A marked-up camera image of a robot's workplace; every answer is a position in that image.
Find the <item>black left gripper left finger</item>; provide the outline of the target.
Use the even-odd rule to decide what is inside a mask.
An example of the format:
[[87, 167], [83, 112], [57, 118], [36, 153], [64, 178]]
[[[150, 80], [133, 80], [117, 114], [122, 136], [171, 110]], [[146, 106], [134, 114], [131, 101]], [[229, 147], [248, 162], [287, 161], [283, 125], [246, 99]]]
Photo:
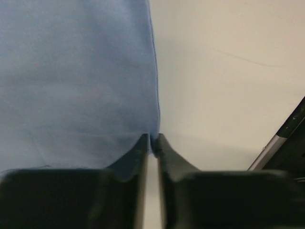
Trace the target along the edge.
[[3, 229], [140, 229], [147, 149], [135, 146], [105, 169], [20, 169], [0, 184]]

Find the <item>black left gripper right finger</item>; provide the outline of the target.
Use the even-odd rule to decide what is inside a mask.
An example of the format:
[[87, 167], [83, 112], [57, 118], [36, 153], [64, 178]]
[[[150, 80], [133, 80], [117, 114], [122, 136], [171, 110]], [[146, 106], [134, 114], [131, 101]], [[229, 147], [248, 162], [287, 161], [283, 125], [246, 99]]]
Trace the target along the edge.
[[305, 187], [279, 170], [201, 171], [155, 142], [164, 229], [302, 229]]

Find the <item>light blue long sleeve shirt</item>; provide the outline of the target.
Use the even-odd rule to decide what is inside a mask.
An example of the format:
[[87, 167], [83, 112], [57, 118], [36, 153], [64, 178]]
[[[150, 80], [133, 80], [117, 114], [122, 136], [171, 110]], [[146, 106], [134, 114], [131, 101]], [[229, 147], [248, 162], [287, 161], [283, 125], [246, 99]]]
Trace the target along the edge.
[[159, 126], [148, 1], [1, 1], [2, 174], [107, 167]]

